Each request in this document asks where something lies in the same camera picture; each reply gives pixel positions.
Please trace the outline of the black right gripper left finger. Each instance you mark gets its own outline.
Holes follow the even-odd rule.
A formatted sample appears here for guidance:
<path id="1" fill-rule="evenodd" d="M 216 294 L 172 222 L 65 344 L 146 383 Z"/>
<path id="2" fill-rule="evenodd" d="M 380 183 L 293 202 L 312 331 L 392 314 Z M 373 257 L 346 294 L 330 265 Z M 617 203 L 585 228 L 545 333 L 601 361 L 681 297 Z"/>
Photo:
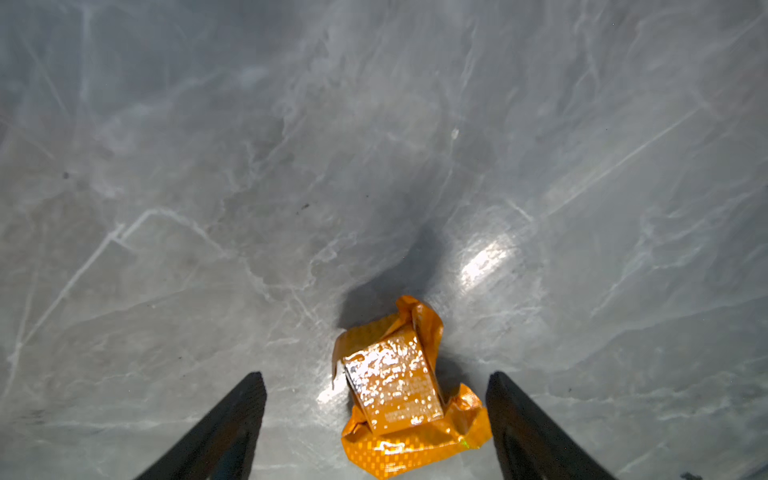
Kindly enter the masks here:
<path id="1" fill-rule="evenodd" d="M 247 479 L 266 401 L 262 375 L 247 374 L 137 479 Z"/>

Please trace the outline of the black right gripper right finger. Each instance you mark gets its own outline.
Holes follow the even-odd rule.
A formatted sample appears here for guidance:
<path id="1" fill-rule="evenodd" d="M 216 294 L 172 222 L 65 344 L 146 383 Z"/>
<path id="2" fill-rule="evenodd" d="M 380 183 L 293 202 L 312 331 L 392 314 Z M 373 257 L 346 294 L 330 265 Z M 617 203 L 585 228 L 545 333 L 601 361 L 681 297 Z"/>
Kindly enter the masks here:
<path id="1" fill-rule="evenodd" d="M 486 404 L 506 480 L 614 480 L 505 373 L 489 378 Z"/>

